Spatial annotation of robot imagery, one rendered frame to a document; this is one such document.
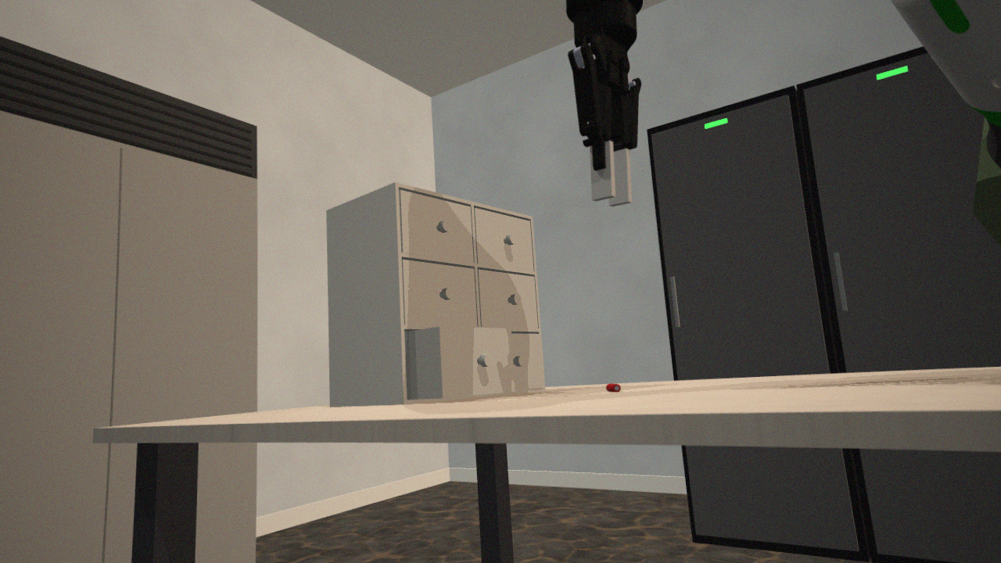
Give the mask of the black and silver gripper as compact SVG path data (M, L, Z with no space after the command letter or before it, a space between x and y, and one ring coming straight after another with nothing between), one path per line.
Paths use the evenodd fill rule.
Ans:
M628 51L636 39L636 10L626 1L589 2L573 17L576 48L568 57L579 132L589 138L583 144L590 146L591 200L608 199L610 206L632 202L630 149L637 148L641 79L629 74Z

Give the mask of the small grey chest of drawers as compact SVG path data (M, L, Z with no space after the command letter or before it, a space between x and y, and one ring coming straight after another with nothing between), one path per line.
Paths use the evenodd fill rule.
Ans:
M471 207L473 263L437 259L401 252L400 197L398 190L436 197ZM530 221L533 270L478 264L473 208L510 215ZM385 188L355 197L326 210L328 222L328 345L330 407L412 405L507 395L460 396L460 398L407 400L405 381L404 332L435 327L466 325L405 325L403 298L403 260L425 261L443 266L472 268L475 272L475 300L480 327L478 270L508 272L535 277L536 311L539 328L511 328L512 334L540 334L543 388L516 389L509 393L546 391L543 348L541 348L539 285L536 274L535 232L533 217L512 213L460 197L440 195L432 190L414 188L404 183L390 183Z

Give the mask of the tan drawer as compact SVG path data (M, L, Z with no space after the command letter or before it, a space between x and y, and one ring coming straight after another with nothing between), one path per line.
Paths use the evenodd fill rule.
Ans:
M511 334L515 389L543 388L540 334Z
M478 327L472 268L403 260L405 325Z
M539 328L535 277L478 270L480 327Z
M530 221L473 208L478 264L533 270Z
M515 392L511 328L404 332L407 400Z
M398 197L402 253L473 263L470 206L407 190Z

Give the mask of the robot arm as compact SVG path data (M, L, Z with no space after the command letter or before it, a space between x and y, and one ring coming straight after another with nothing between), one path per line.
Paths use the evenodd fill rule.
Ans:
M953 87L989 124L1001 170L1001 0L891 0Z

